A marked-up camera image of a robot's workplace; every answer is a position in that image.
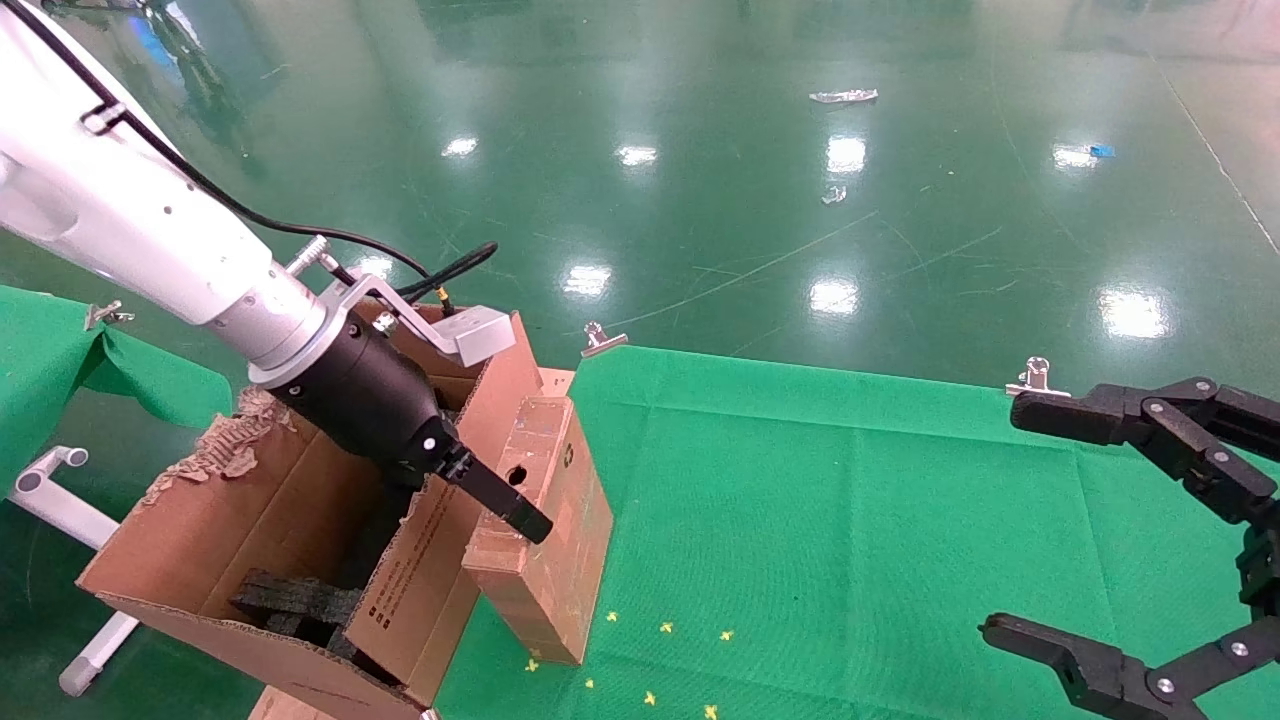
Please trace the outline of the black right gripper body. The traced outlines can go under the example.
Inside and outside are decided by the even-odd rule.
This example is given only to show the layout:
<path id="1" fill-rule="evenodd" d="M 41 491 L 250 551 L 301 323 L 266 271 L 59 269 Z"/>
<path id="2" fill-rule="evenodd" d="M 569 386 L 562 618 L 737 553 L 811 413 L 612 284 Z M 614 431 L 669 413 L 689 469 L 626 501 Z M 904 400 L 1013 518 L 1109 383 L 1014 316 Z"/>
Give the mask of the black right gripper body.
<path id="1" fill-rule="evenodd" d="M 1277 519 L 1245 530 L 1236 570 L 1240 578 L 1239 601 L 1252 612 L 1279 612 Z"/>

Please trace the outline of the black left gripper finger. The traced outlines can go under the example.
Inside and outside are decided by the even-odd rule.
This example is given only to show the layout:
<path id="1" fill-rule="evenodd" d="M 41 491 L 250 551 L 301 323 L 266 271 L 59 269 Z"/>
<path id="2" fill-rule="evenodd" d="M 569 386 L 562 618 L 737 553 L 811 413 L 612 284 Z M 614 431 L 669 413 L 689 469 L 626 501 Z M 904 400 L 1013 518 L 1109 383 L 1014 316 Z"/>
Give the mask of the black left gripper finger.
<path id="1" fill-rule="evenodd" d="M 549 537 L 553 521 L 470 450 L 452 450 L 445 456 L 445 482 L 461 488 L 526 541 L 541 544 Z"/>

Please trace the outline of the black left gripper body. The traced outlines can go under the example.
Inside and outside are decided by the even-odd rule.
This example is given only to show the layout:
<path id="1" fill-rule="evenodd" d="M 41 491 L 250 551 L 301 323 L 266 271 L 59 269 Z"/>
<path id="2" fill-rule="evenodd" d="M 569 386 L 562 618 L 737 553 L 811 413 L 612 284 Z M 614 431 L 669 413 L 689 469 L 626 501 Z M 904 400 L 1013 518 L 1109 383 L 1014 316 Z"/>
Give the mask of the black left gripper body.
<path id="1" fill-rule="evenodd" d="M 421 366 L 358 315 L 346 316 L 310 366 L 269 392 L 344 451 L 401 468 L 413 488 L 426 475 L 458 484 L 471 469 L 471 452 Z"/>

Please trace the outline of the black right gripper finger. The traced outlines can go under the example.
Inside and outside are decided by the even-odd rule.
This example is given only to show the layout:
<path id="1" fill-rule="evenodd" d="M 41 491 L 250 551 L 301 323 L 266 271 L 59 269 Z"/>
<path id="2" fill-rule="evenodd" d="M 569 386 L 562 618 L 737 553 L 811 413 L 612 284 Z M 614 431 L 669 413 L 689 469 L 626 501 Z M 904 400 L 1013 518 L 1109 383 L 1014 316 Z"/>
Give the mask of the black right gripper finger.
<path id="1" fill-rule="evenodd" d="M 1277 525 L 1277 483 L 1245 455 L 1279 459 L 1277 402 L 1204 377 L 1079 398 L 1027 391 L 1012 425 L 1089 445 L 1129 445 L 1228 524 Z"/>
<path id="2" fill-rule="evenodd" d="M 1051 667 L 1070 705 L 1106 719 L 1203 719 L 1197 700 L 1277 661 L 1279 620 L 1261 618 L 1164 665 L 1006 612 L 980 625 L 987 644 Z"/>

